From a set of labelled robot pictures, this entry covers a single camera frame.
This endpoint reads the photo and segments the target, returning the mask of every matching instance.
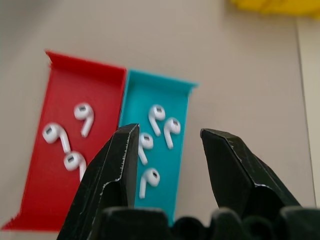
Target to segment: table surface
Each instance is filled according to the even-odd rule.
[[[315,205],[293,19],[237,12],[223,0],[4,0],[0,16],[0,224],[21,203],[48,81],[44,49],[200,84],[189,104],[177,218],[208,224],[217,208],[201,128],[240,136],[303,206]],[[0,232],[2,240],[56,236]]]

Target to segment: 3d printed tray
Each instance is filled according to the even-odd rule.
[[[130,70],[126,80],[119,126],[138,123],[140,133],[150,134],[154,144],[153,149],[144,151],[148,164],[143,165],[138,160],[134,206],[161,208],[171,223],[174,222],[176,208],[188,99],[192,89],[196,86],[195,83],[137,70]],[[165,110],[165,120],[157,121],[161,130],[159,137],[155,135],[148,119],[149,110],[154,104],[161,105]],[[178,119],[181,124],[180,134],[171,134],[174,145],[171,150],[167,147],[163,133],[164,124],[170,117]],[[141,176],[148,168],[157,169],[160,174],[160,182],[157,187],[147,184],[145,198],[140,199]]]
[[[59,231],[77,192],[79,169],[66,170],[61,141],[48,144],[42,136],[46,124],[60,124],[71,150],[79,151],[87,164],[118,127],[126,69],[46,53],[51,59],[51,72],[22,203],[17,216],[3,230]],[[75,105],[82,102],[89,103],[94,111],[87,138],[80,133],[84,122],[74,116]]]

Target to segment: black plastic part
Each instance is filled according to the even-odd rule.
[[[320,240],[320,209],[284,207],[274,229],[279,240]]]
[[[206,240],[207,229],[194,217],[182,217],[177,220],[172,233],[180,240]]]
[[[103,211],[96,240],[170,240],[168,219],[161,210],[112,207]]]
[[[228,208],[221,208],[213,213],[207,239],[251,240],[248,233],[245,232],[239,216]]]
[[[103,209],[133,207],[139,125],[120,127],[88,165],[57,240],[95,240]]]
[[[241,138],[213,129],[202,129],[200,136],[219,207],[228,207],[241,218],[258,215],[273,221],[282,207],[299,206],[278,176]]]

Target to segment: blue tray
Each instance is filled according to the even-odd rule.
[[[143,165],[138,159],[134,206],[160,208],[165,211],[171,224],[175,217],[188,99],[196,86],[196,83],[129,70],[122,101],[119,126],[138,123],[140,133],[148,133],[153,137],[153,149],[144,150],[148,164]],[[155,104],[165,110],[165,120],[157,121],[160,136],[155,135],[148,119],[149,110]],[[164,124],[170,117],[178,119],[181,124],[180,134],[171,134],[174,145],[171,150],[167,147],[163,132]],[[157,169],[160,182],[157,187],[147,184],[145,198],[140,199],[141,176],[148,168]]]

